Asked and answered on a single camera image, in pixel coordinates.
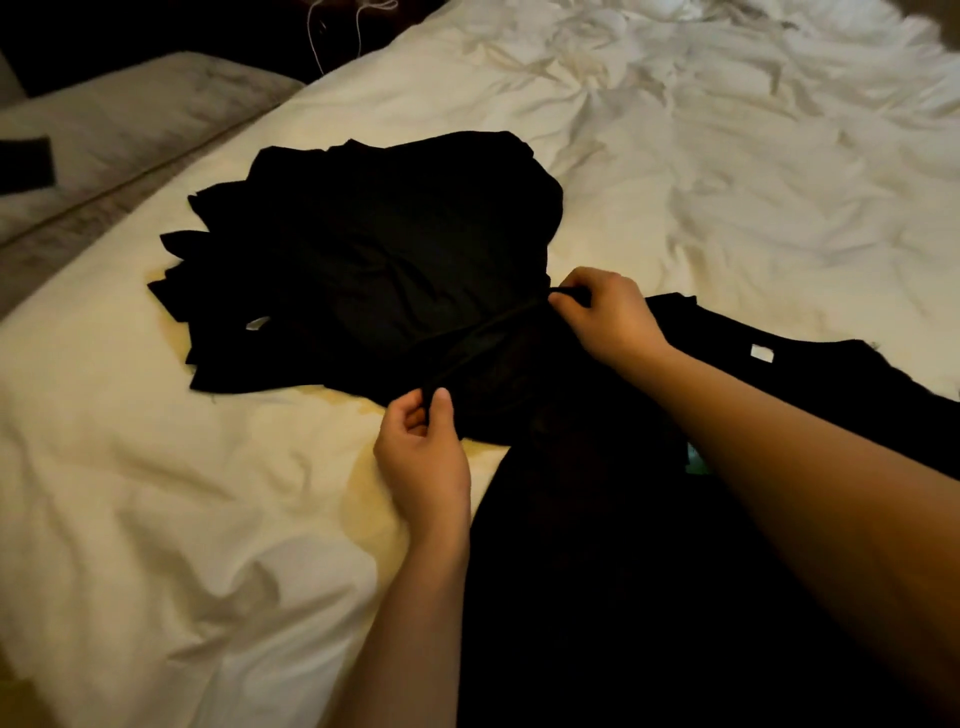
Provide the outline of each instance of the hand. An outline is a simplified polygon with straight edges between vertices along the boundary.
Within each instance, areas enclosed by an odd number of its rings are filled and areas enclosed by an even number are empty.
[[[453,401],[441,388],[425,424],[418,389],[394,400],[380,424],[373,454],[411,543],[433,537],[460,541],[470,528],[470,469],[453,426]]]
[[[550,294],[549,300],[593,358],[624,375],[638,363],[671,351],[631,279],[597,268],[576,268],[562,285],[590,290],[590,308],[562,293]]]

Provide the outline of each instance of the finger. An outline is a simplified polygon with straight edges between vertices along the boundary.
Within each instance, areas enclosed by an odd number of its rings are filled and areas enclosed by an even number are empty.
[[[422,425],[425,422],[426,410],[424,410],[422,407],[418,407],[409,415],[407,415],[407,419],[403,421],[403,426],[405,426],[407,429],[413,429],[417,425]]]
[[[430,402],[430,426],[427,429],[427,437],[431,439],[447,437],[450,433],[454,437],[457,436],[457,430],[453,426],[453,399],[444,387],[439,387],[433,393],[433,401]]]
[[[570,275],[564,279],[564,282],[560,284],[562,288],[572,288],[578,285],[584,285],[590,289],[591,292],[596,292],[596,288],[604,281],[604,279],[613,276],[614,274],[610,271],[602,271],[599,268],[590,268],[586,265],[578,266],[570,271]]]
[[[587,322],[588,311],[570,296],[563,293],[551,293],[547,300],[574,331],[579,331]]]
[[[406,430],[406,427],[403,427],[403,423],[407,419],[407,416],[422,404],[423,392],[419,389],[415,389],[413,392],[407,392],[403,397],[393,400],[387,406],[387,411],[383,414],[383,422],[380,424],[380,429],[403,428]]]

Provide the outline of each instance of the white cord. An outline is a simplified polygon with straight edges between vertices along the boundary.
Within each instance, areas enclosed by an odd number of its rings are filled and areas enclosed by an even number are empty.
[[[357,58],[363,51],[363,38],[360,37],[360,13],[367,8],[373,8],[376,11],[395,11],[399,5],[399,0],[381,0],[378,3],[372,3],[370,0],[364,0],[357,8],[356,26],[357,26]]]
[[[317,62],[317,67],[320,69],[320,75],[324,75],[324,67],[320,65],[320,57],[317,56],[317,49],[313,44],[313,29],[310,28],[310,16],[313,14],[313,9],[320,5],[324,0],[313,0],[310,4],[310,10],[306,12],[306,36],[310,40],[310,50],[313,51],[313,60]],[[320,24],[324,26],[326,30],[326,25],[321,20]]]

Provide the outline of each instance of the person's right arm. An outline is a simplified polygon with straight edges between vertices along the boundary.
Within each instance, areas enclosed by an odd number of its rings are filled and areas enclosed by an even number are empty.
[[[960,482],[673,349],[636,284],[578,268],[550,302],[656,400],[864,644],[960,721]]]

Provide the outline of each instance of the person's left arm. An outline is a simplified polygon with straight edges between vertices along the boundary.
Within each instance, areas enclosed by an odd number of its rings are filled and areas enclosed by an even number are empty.
[[[467,577],[470,471],[437,390],[424,424],[420,391],[390,404],[374,452],[410,549],[387,591],[330,728],[453,728]]]

